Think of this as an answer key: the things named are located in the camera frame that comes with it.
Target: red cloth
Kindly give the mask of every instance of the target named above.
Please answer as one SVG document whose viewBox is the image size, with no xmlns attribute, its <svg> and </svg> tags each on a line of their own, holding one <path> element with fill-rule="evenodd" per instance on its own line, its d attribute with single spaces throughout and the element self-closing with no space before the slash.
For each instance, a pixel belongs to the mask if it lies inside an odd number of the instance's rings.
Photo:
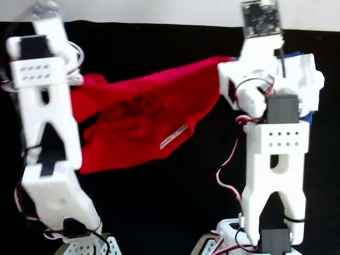
<svg viewBox="0 0 340 255">
<path fill-rule="evenodd" d="M 100 74 L 86 75 L 84 84 L 71 92 L 73 114 L 78 123 L 98 112 L 99 119 L 83 133 L 80 172 L 166 158 L 193 135 L 195 124 L 218 100 L 217 64 L 231 60 L 212 57 L 115 83 Z M 173 140 L 164 143 L 172 134 Z"/>
</svg>

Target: clothing label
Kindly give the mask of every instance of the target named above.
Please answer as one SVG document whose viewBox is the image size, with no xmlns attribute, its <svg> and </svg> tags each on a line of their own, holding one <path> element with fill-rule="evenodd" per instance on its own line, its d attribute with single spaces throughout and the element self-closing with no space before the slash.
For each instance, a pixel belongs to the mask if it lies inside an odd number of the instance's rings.
<svg viewBox="0 0 340 255">
<path fill-rule="evenodd" d="M 167 146 L 172 140 L 178 137 L 184 130 L 188 128 L 188 125 L 184 124 L 181 126 L 175 133 L 167 137 L 163 142 L 160 143 L 159 148 L 162 150 L 165 146 Z"/>
</svg>

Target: red wire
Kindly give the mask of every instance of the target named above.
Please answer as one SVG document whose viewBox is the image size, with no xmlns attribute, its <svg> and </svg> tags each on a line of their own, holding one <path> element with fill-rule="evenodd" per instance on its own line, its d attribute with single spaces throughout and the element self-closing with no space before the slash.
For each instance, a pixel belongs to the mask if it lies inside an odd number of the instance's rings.
<svg viewBox="0 0 340 255">
<path fill-rule="evenodd" d="M 250 247 L 250 246 L 252 246 L 252 245 L 250 245 L 250 244 L 245 244 L 245 245 L 243 245 L 242 247 Z M 239 245 L 235 245 L 235 246 L 232 246 L 232 247 L 229 247 L 229 248 L 225 248 L 225 249 L 223 249 L 223 250 L 220 250 L 220 251 L 218 251 L 218 252 L 215 252 L 215 253 L 213 253 L 212 255 L 221 255 L 221 254 L 228 253 L 228 252 L 230 252 L 230 251 L 236 250 L 236 249 L 238 249 L 238 248 L 241 248 L 241 247 L 240 247 Z"/>
</svg>

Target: black wire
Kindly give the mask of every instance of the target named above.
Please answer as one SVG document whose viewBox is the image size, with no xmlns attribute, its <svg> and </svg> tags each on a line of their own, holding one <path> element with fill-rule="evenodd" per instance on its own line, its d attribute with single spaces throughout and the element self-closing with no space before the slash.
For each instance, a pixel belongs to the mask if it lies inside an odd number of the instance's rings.
<svg viewBox="0 0 340 255">
<path fill-rule="evenodd" d="M 101 239 L 107 246 L 107 250 L 106 250 L 106 255 L 109 255 L 110 253 L 110 244 L 108 243 L 108 241 L 102 237 L 102 235 L 99 235 L 96 231 L 91 231 L 93 235 L 95 235 L 96 237 L 98 237 L 99 239 Z"/>
<path fill-rule="evenodd" d="M 238 240 L 237 240 L 237 235 L 239 234 L 240 231 L 241 231 L 241 228 L 239 228 L 239 229 L 237 230 L 236 234 L 235 234 L 235 242 L 236 242 L 236 244 L 237 244 L 242 250 L 244 250 L 244 251 L 246 251 L 246 252 L 249 252 L 249 253 L 257 253 L 257 252 L 258 252 L 258 248 L 255 247 L 254 250 L 248 250 L 248 249 L 246 249 L 245 247 L 243 247 L 242 245 L 239 244 L 239 242 L 238 242 Z"/>
<path fill-rule="evenodd" d="M 257 78 L 257 77 L 249 78 L 249 79 L 246 79 L 246 80 L 242 81 L 240 84 L 238 84 L 238 85 L 236 86 L 236 88 L 235 88 L 235 94 L 236 94 L 238 88 L 239 88 L 241 85 L 243 85 L 243 84 L 246 83 L 247 81 L 252 81 L 252 80 L 260 80 L 260 81 L 264 81 L 264 82 L 266 82 L 267 84 L 269 84 L 270 87 L 273 85 L 272 83 L 270 83 L 269 81 L 267 81 L 266 79 L 263 79 L 263 78 Z"/>
<path fill-rule="evenodd" d="M 283 51 L 283 47 L 279 49 L 280 51 L 280 59 L 282 65 L 282 76 L 286 78 L 286 64 L 285 64 L 285 52 Z"/>
</svg>

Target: white wire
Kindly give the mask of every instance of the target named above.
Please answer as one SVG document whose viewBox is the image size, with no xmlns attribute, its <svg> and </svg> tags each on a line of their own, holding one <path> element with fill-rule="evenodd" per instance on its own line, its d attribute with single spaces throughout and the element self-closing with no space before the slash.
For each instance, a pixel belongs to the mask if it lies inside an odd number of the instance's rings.
<svg viewBox="0 0 340 255">
<path fill-rule="evenodd" d="M 15 190 L 14 190 L 14 201 L 15 201 L 15 204 L 16 204 L 16 207 L 17 207 L 18 211 L 21 213 L 22 209 L 21 209 L 21 206 L 20 206 L 20 203 L 19 203 L 17 188 L 15 188 Z"/>
<path fill-rule="evenodd" d="M 228 185 L 228 184 L 224 184 L 224 183 L 220 180 L 220 178 L 219 178 L 219 174 L 220 174 L 222 168 L 223 168 L 224 166 L 226 166 L 227 164 L 229 164 L 229 162 L 232 160 L 238 142 L 239 142 L 239 139 L 237 138 L 236 141 L 235 141 L 234 148 L 233 148 L 233 150 L 232 150 L 232 152 L 231 152 L 229 158 L 227 159 L 226 162 L 224 162 L 224 163 L 222 164 L 222 166 L 220 167 L 220 169 L 219 169 L 219 170 L 217 171 L 217 173 L 216 173 L 216 181 L 217 181 L 217 183 L 218 183 L 220 186 L 222 186 L 222 187 L 224 187 L 224 188 L 227 188 L 227 189 L 229 189 L 229 190 L 231 190 L 231 191 L 234 192 L 234 194 L 236 195 L 236 199 L 237 199 L 238 202 L 240 203 L 241 210 L 242 210 L 242 212 L 243 212 L 242 198 L 241 198 L 241 196 L 240 196 L 240 193 L 237 191 L 237 189 L 236 189 L 234 186 L 231 186 L 231 185 Z"/>
<path fill-rule="evenodd" d="M 230 162 L 230 160 L 232 160 L 232 158 L 233 158 L 233 156 L 234 156 L 234 153 L 235 153 L 235 150 L 236 150 L 236 147 L 237 147 L 237 143 L 238 143 L 238 142 L 239 142 L 239 139 L 238 139 L 238 138 L 236 138 L 236 141 L 235 141 L 234 148 L 233 148 L 233 150 L 232 150 L 232 152 L 231 152 L 231 154 L 230 154 L 229 158 L 227 159 L 227 161 L 226 161 L 226 162 L 224 162 L 224 163 L 222 164 L 221 168 L 222 168 L 222 167 L 224 167 L 225 165 L 227 165 L 227 164 Z"/>
<path fill-rule="evenodd" d="M 74 42 L 68 41 L 68 43 L 69 43 L 73 48 L 75 48 L 75 49 L 78 51 L 78 53 L 79 53 L 79 58 L 78 58 L 78 61 L 77 61 L 76 66 L 75 66 L 73 69 L 67 71 L 67 74 L 70 75 L 70 74 L 72 74 L 74 71 L 78 70 L 78 68 L 79 68 L 79 67 L 81 66 L 81 64 L 84 62 L 85 54 L 84 54 L 83 49 L 82 49 L 80 46 L 78 46 L 77 44 L 75 44 Z"/>
<path fill-rule="evenodd" d="M 55 238 L 55 237 L 49 237 L 48 235 L 45 234 L 44 232 L 44 237 L 49 239 L 49 240 L 57 240 L 58 238 Z"/>
<path fill-rule="evenodd" d="M 240 119 L 249 121 L 253 120 L 253 118 L 248 115 L 240 115 L 236 118 L 235 122 L 239 122 Z"/>
<path fill-rule="evenodd" d="M 213 235 L 220 235 L 220 231 L 217 230 L 211 230 L 210 233 Z"/>
</svg>

